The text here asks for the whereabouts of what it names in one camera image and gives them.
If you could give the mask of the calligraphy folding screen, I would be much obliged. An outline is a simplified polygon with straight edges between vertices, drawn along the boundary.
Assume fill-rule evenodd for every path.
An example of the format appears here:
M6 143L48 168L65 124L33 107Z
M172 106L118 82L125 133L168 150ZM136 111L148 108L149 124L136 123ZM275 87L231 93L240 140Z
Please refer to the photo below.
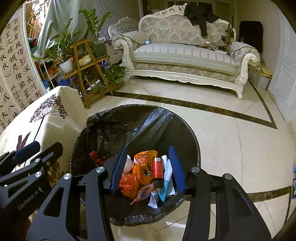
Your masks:
M1 34L1 132L46 93L31 58L25 6L14 13Z

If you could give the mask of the black lined trash bin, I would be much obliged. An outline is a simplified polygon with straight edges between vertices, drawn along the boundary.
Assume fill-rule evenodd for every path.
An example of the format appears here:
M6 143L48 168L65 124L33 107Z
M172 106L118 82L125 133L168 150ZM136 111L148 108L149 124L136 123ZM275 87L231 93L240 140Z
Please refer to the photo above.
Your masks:
M190 126L171 111L123 105L90 116L73 147L70 172L108 172L104 199L117 226L153 223L179 207L200 147Z

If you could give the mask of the white crumpled tissue ball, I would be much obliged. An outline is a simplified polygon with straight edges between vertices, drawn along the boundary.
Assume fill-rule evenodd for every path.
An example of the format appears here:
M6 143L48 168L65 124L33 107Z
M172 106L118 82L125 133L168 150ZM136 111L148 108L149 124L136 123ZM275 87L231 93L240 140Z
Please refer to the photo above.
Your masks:
M125 167L123 169L123 173L127 174L134 168L134 161L131 159L129 155L127 155Z

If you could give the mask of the floral patterned tablecloth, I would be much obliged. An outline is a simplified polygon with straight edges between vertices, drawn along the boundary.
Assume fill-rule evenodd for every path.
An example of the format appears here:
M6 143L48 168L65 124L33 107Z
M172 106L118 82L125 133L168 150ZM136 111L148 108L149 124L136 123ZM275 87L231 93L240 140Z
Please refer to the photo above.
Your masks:
M49 182L55 186L70 171L76 138L88 119L77 90L59 86L30 104L1 134L1 154L18 150L33 141L41 151L60 142L63 154L49 169Z

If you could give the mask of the orange snack wrapper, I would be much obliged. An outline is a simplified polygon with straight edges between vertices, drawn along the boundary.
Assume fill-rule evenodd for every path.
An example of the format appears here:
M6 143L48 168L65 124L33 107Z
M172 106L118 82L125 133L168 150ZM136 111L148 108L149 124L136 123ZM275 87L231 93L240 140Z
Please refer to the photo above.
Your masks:
M157 151L143 151L134 156L132 174L138 179L140 187L152 181L152 158L158 155Z

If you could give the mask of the white teal tube box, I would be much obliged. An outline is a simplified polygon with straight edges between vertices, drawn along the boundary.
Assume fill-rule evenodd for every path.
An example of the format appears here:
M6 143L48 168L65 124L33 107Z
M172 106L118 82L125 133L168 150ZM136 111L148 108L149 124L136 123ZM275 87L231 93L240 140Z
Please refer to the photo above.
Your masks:
M160 200L162 202L164 202L167 197L171 197L171 196L175 195L175 193L176 192L175 192L175 188L173 185L173 181L172 180L170 180L170 181L165 180L163 187L158 192L158 195L159 195Z

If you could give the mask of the red cylindrical bottle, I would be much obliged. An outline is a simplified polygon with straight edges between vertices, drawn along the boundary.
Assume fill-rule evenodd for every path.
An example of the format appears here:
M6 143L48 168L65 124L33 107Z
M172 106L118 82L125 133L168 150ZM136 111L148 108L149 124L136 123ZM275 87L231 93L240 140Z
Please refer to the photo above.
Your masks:
M164 171L161 157L152 158L152 179L154 188L162 188L164 185Z

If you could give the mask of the black clothing on sofa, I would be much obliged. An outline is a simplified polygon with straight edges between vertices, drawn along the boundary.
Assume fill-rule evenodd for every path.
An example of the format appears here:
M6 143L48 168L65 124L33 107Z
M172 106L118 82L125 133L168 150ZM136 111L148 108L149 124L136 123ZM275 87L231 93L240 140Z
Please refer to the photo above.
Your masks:
M212 12L206 10L197 3L187 3L184 16L186 16L193 26L199 25L202 37L208 36L207 23L212 23L219 19L219 17Z

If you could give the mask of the small green floor plant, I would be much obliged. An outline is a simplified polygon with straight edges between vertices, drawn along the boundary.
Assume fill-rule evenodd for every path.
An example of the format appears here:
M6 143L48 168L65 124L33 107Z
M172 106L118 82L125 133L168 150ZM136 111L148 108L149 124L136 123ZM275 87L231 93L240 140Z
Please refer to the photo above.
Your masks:
M123 81L125 76L125 66L112 65L105 69L106 78L111 85L119 84Z

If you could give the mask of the clear orange dotted wrapper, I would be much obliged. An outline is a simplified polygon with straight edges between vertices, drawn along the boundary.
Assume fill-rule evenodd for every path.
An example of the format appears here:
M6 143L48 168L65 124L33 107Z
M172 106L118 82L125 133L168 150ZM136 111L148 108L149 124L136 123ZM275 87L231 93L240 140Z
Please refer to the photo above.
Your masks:
M138 190L137 197L132 201L132 204L138 203L150 196L150 193L154 190L154 184L148 184Z

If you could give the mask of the tall plant dark pot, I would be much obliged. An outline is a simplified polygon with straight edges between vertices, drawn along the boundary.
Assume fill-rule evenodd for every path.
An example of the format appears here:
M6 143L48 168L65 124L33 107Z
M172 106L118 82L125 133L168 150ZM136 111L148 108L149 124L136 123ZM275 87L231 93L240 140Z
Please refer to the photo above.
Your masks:
M104 57L107 55L104 37L100 37L100 31L104 25L107 18L111 15L111 12L107 11L102 18L96 15L96 9L91 10L80 9L79 14L86 18L86 23L88 25L88 32L90 33L89 46L93 55L96 59Z

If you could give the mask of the grey hanging cloth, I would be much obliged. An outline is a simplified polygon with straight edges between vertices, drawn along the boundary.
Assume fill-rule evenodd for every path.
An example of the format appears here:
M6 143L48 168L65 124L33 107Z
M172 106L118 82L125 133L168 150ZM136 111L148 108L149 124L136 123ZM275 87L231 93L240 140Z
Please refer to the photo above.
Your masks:
M48 13L38 37L38 54L42 56L45 49L52 47L55 44L55 40L61 38L61 34L69 19L72 19L72 21L68 31L70 33L76 30L80 31L70 42L74 43L84 39L88 32L88 25L86 18L78 12L81 9L90 10L92 7L93 1L88 0L50 1Z

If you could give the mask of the yellow bowl on stand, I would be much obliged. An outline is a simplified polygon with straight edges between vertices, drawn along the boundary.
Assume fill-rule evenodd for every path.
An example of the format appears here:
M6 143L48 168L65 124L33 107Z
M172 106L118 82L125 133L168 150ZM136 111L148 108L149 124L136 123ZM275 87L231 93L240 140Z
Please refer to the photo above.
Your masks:
M84 66L84 65L87 65L91 62L92 62L92 58L90 57L90 55L86 55L83 58L79 59L79 61L78 61L79 66Z

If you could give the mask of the dark red ribbon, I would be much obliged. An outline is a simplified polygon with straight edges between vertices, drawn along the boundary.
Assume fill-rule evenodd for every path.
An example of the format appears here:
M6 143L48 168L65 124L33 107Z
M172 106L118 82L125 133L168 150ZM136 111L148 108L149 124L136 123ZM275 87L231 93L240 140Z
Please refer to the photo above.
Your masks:
M95 162L97 166L103 166L105 163L105 160L99 156L99 153L97 151L92 151L89 154L89 157L93 162Z

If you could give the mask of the potted plant white pot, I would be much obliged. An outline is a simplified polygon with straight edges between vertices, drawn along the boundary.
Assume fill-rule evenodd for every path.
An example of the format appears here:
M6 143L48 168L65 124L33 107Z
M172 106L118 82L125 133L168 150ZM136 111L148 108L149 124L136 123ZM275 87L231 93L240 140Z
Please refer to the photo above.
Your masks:
M64 75L71 73L74 70L70 55L70 42L80 30L73 30L69 32L69 27L73 18L69 18L64 30L61 32L60 38L55 39L55 43L52 47L44 50L45 56L43 58L35 57L31 54L34 60L38 61L57 61L59 67Z

